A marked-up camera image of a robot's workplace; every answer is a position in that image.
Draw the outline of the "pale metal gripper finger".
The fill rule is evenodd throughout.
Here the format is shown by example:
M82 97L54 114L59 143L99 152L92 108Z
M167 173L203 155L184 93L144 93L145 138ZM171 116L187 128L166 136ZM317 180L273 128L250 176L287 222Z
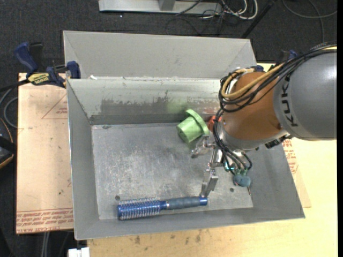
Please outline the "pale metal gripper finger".
M214 191L218 179L219 177L215 170L209 169L204 171L202 188L200 192L201 197L206 198L209 196L211 191Z
M191 157L197 158L198 156L204 155L212 150L215 146L213 141L204 140L196 143L194 149L191 150Z

